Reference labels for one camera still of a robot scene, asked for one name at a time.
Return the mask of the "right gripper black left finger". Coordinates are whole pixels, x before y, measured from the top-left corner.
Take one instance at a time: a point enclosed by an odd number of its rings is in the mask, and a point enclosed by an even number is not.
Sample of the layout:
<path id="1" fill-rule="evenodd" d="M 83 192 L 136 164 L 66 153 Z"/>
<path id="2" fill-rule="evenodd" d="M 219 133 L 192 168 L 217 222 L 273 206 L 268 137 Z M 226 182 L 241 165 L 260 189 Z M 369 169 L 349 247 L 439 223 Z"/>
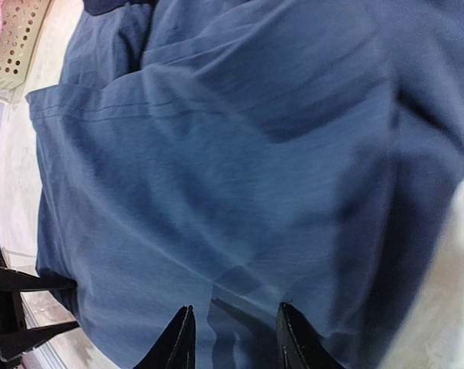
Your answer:
<path id="1" fill-rule="evenodd" d="M 193 306 L 183 306 L 134 369 L 195 369 Z"/>

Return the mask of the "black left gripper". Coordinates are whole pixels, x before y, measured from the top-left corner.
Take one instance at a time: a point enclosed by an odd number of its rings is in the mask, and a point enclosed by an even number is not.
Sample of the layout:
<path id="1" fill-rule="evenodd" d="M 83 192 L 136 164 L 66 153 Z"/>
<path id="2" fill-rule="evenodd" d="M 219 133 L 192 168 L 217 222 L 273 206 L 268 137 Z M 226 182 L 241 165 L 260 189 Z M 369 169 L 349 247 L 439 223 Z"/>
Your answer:
<path id="1" fill-rule="evenodd" d="M 7 267 L 0 249 L 0 361 L 21 361 L 22 354 L 58 334 L 79 327 L 77 321 L 26 330 L 20 292 L 61 291 L 76 288 L 67 278 L 40 278 Z"/>

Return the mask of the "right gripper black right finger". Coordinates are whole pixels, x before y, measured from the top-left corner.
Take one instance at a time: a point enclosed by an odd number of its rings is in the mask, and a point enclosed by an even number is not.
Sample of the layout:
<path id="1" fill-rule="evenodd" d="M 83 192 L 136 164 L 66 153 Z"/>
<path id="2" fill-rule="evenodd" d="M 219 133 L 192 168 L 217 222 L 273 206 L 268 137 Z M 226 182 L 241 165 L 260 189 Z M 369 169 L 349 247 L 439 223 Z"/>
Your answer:
<path id="1" fill-rule="evenodd" d="M 305 315 L 292 304 L 282 302 L 276 318 L 279 368 L 342 369 L 321 345 L 319 335 Z"/>

